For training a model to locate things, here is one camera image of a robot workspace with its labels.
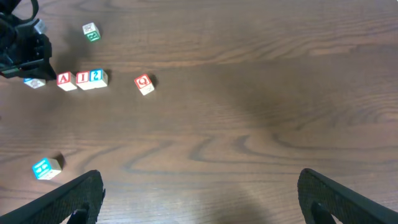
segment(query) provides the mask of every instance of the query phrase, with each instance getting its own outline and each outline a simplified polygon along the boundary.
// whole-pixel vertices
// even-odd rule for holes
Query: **block face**
[[[36,179],[39,180],[50,180],[62,171],[56,159],[47,158],[33,165],[32,169]]]
[[[44,34],[47,31],[47,26],[45,26],[43,20],[39,19],[38,23],[34,26],[34,29],[38,34]]]
[[[94,88],[102,88],[108,86],[108,75],[103,69],[90,71],[90,83]]]
[[[65,72],[59,74],[57,77],[57,84],[61,85],[70,82],[71,76],[72,76],[71,72]]]
[[[141,91],[141,93],[144,96],[155,90],[155,87],[147,74],[141,75],[140,77],[136,78],[134,81],[138,89]]]
[[[94,42],[96,40],[100,40],[101,39],[100,33],[97,32],[97,31],[91,32],[89,34],[86,34],[86,37],[87,37],[87,39],[90,42]]]
[[[144,88],[141,88],[140,91],[141,93],[145,96],[146,94],[154,91],[155,88],[152,84],[145,86]]]
[[[76,74],[76,85],[82,90],[95,88],[95,86],[90,82],[90,71],[78,72]]]
[[[36,89],[45,85],[45,80],[38,78],[24,78],[24,83]]]
[[[141,75],[140,77],[136,78],[134,81],[138,89],[142,89],[145,86],[152,84],[147,74]]]
[[[89,33],[91,33],[91,32],[94,32],[94,31],[99,32],[99,30],[98,30],[98,28],[95,26],[94,22],[91,22],[91,23],[86,24],[86,25],[83,26],[83,33],[84,33],[85,35],[86,35],[86,34],[89,34]]]
[[[44,158],[40,162],[33,165],[32,169],[36,179],[40,180],[43,179],[48,172],[50,172],[51,164],[47,158]]]
[[[57,76],[57,85],[65,91],[76,90],[75,83],[76,78],[71,72],[61,73]]]
[[[83,26],[83,33],[90,42],[100,40],[101,34],[98,28],[95,26],[94,22]]]

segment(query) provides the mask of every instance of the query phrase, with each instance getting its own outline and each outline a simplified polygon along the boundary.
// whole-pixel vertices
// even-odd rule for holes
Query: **wooden block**
[[[94,88],[102,88],[108,86],[108,75],[103,69],[96,69],[90,71],[90,84]]]
[[[76,90],[77,86],[75,83],[76,78],[72,72],[65,72],[57,77],[57,85],[65,91]]]
[[[56,159],[44,158],[32,166],[33,173],[38,180],[51,180],[61,173],[62,169]]]
[[[154,87],[153,83],[151,82],[151,80],[149,79],[147,74],[141,75],[140,77],[136,78],[134,81],[135,81],[139,91],[141,91],[141,93],[144,96],[155,90],[155,87]]]
[[[90,71],[78,72],[76,74],[76,85],[82,90],[94,89],[95,86],[90,82]]]
[[[95,26],[94,22],[84,25],[83,32],[90,42],[101,40],[100,31]]]
[[[38,88],[45,85],[45,80],[38,78],[24,78],[24,83],[32,88]]]
[[[42,19],[39,19],[38,23],[36,23],[36,25],[34,26],[34,29],[38,34],[44,34],[47,32],[47,26],[45,26]]]

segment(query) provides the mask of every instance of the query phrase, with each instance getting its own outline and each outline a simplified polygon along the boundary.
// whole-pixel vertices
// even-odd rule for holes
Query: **black plastic part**
[[[88,209],[82,208],[75,210],[67,222],[67,224],[86,224],[88,219]]]
[[[311,169],[301,171],[297,183],[298,201],[307,224],[398,223],[398,213]]]
[[[0,75],[6,78],[56,79],[50,65],[52,46],[49,38],[36,33],[34,26],[39,11],[37,0],[31,0],[33,15],[21,20],[11,14],[21,0],[0,0]]]
[[[1,216],[0,223],[59,224],[72,212],[85,209],[88,210],[86,223],[94,224],[103,202],[103,190],[100,172],[91,170],[33,202]]]

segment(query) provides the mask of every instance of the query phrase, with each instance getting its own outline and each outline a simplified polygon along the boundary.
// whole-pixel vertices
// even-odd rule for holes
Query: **green block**
[[[90,42],[101,40],[101,36],[98,31],[90,32],[90,33],[86,34],[86,37]]]

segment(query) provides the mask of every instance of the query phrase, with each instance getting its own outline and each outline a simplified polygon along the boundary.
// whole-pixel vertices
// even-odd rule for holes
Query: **white block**
[[[38,88],[45,85],[45,80],[38,78],[24,78],[24,83],[32,88]]]
[[[72,72],[65,72],[65,73],[59,74],[57,77],[57,85],[65,91],[77,89],[76,78],[72,74]]]
[[[97,31],[98,35],[100,34],[100,30],[95,26],[94,22],[91,22],[83,26],[83,32],[85,35],[94,31]]]
[[[136,78],[134,81],[135,81],[139,91],[141,91],[141,93],[144,96],[155,90],[155,87],[154,87],[153,83],[151,82],[151,80],[149,79],[147,74],[141,75],[140,77]]]
[[[78,72],[76,74],[76,85],[82,90],[94,89],[95,86],[90,82],[90,71]]]
[[[32,167],[33,173],[39,180],[51,180],[61,173],[60,164],[56,159],[44,158]]]
[[[44,21],[39,19],[39,22],[36,23],[36,25],[34,26],[36,32],[38,34],[44,34],[47,32],[47,26],[45,26]]]
[[[90,84],[94,88],[102,88],[108,86],[108,75],[103,69],[96,69],[90,71]]]

